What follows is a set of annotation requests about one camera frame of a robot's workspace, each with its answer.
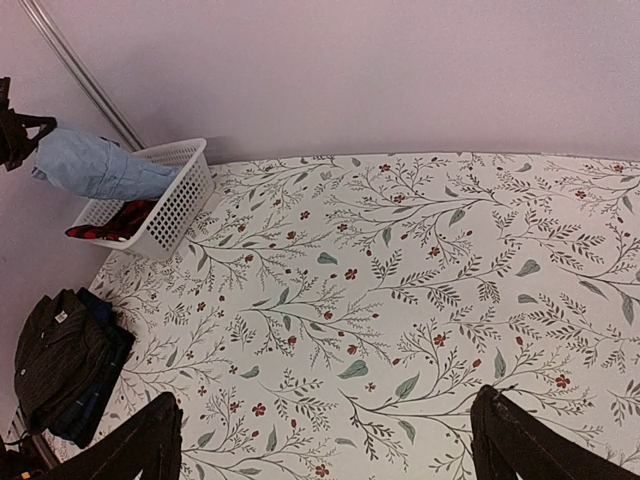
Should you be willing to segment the light blue long sleeve shirt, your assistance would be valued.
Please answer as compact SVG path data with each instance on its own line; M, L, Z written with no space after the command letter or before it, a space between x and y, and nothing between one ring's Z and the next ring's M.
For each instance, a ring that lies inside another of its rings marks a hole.
M57 128L40 141L31 175L75 196L130 202L160 198L181 170L135 157L101 137Z

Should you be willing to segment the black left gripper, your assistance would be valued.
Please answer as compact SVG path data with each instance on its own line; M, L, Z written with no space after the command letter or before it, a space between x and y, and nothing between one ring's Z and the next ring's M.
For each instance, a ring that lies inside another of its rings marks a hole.
M10 82L9 77L1 78L1 165L7 171L19 168L35 145L57 128L54 117L17 114L10 109Z

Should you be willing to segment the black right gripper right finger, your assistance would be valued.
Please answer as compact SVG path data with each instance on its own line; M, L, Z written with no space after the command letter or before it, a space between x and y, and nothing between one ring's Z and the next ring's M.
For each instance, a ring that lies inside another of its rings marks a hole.
M555 433L490 385L470 409L478 479L637 479L639 476Z

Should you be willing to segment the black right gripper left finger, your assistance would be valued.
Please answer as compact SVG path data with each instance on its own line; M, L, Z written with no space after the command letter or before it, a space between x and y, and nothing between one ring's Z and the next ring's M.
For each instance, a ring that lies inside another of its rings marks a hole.
M177 479L183 412L163 392L91 448L46 472L45 479Z

